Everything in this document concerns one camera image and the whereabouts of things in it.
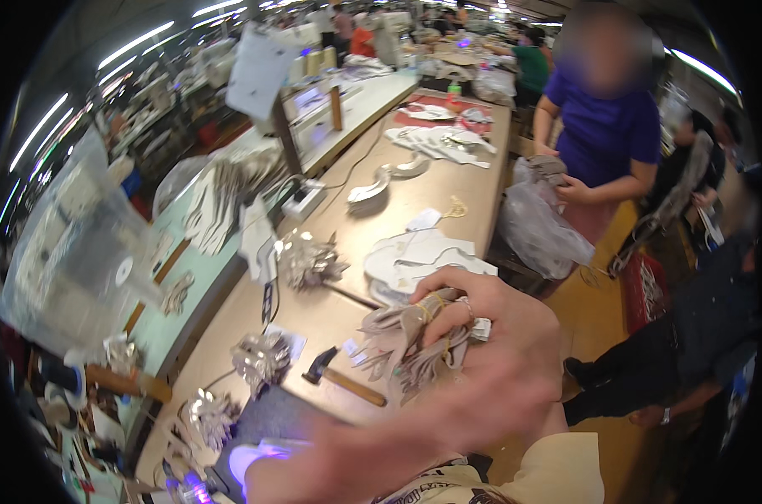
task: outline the blue shirt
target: blue shirt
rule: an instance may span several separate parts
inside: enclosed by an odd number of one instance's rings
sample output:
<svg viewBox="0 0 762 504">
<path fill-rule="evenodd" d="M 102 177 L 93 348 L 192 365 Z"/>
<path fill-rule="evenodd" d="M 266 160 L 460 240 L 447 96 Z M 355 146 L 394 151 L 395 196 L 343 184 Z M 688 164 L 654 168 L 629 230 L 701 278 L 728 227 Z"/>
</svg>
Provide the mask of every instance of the blue shirt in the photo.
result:
<svg viewBox="0 0 762 504">
<path fill-rule="evenodd" d="M 658 164 L 661 120 L 649 91 L 596 98 L 558 69 L 543 92 L 561 107 L 563 132 L 555 149 L 570 176 L 596 187 L 629 175 L 631 159 Z"/>
</svg>

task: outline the factory floor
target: factory floor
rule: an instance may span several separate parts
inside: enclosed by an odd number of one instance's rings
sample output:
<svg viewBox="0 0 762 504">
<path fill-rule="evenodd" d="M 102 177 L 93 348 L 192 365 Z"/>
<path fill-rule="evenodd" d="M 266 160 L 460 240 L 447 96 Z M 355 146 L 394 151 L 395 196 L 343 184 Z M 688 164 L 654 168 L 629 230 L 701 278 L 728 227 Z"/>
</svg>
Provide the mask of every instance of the factory floor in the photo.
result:
<svg viewBox="0 0 762 504">
<path fill-rule="evenodd" d="M 606 268 L 636 219 L 633 204 L 622 203 L 605 237 L 597 244 L 591 262 L 593 267 Z M 619 281 L 602 273 L 591 275 L 586 271 L 581 275 L 582 270 L 578 268 L 563 282 L 546 299 L 546 304 L 557 314 L 562 326 L 562 357 L 573 356 L 587 361 L 623 341 L 628 334 Z M 565 399 L 572 397 L 576 390 L 564 381 L 563 392 Z M 590 418 L 572 430 L 599 434 L 599 467 L 605 486 L 605 502 L 642 502 L 658 467 L 664 445 L 663 429 L 639 428 L 627 418 Z M 511 481 L 524 455 L 516 436 L 503 439 L 485 452 L 494 460 L 488 471 L 494 485 Z"/>
</svg>

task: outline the dark pants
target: dark pants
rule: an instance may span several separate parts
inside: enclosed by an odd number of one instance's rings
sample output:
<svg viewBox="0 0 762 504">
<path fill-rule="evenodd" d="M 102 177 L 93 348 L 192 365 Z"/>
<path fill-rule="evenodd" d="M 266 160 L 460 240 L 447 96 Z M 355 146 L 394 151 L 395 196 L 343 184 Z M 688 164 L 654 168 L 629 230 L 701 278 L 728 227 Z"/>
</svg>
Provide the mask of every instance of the dark pants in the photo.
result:
<svg viewBox="0 0 762 504">
<path fill-rule="evenodd" d="M 322 48 L 325 49 L 327 46 L 334 46 L 334 38 L 335 35 L 332 31 L 324 31 L 321 33 L 322 35 Z"/>
<path fill-rule="evenodd" d="M 528 106 L 536 106 L 538 100 L 541 99 L 542 93 L 540 91 L 533 91 L 516 82 L 516 106 L 520 109 Z"/>
<path fill-rule="evenodd" d="M 576 373 L 584 388 L 563 403 L 566 421 L 629 413 L 663 402 L 678 389 L 677 350 L 668 315 L 647 324 L 628 339 L 584 363 Z"/>
</svg>

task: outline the beige fabric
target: beige fabric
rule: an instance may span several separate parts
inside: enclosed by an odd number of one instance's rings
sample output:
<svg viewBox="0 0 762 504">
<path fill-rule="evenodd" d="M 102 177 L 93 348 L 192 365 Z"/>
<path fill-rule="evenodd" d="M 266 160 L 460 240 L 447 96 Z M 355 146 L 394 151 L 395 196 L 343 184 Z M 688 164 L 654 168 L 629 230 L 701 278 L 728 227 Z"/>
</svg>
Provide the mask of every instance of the beige fabric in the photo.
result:
<svg viewBox="0 0 762 504">
<path fill-rule="evenodd" d="M 486 502 L 484 495 L 494 492 L 520 504 L 601 504 L 605 493 L 597 433 L 565 432 L 539 439 L 524 454 L 513 481 L 502 486 L 480 482 L 476 470 L 468 465 L 447 465 L 429 469 L 379 502 Z"/>
</svg>

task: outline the hammer handle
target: hammer handle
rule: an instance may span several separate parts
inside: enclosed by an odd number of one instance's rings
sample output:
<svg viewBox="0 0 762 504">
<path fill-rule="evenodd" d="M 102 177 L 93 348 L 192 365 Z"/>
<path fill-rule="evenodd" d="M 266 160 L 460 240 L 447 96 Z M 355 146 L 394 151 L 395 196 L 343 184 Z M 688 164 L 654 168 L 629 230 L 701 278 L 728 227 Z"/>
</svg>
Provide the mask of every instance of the hammer handle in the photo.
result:
<svg viewBox="0 0 762 504">
<path fill-rule="evenodd" d="M 386 398 L 382 394 L 379 394 L 372 388 L 367 388 L 364 385 L 356 383 L 355 381 L 351 380 L 350 378 L 347 378 L 345 375 L 337 371 L 334 371 L 331 368 L 325 368 L 322 371 L 322 377 L 326 378 L 329 381 L 332 381 L 333 383 L 337 384 L 338 386 L 344 389 L 348 389 L 350 392 L 356 394 L 358 397 L 364 399 L 367 402 L 371 402 L 372 404 L 375 404 L 377 407 L 383 408 L 386 406 Z"/>
</svg>

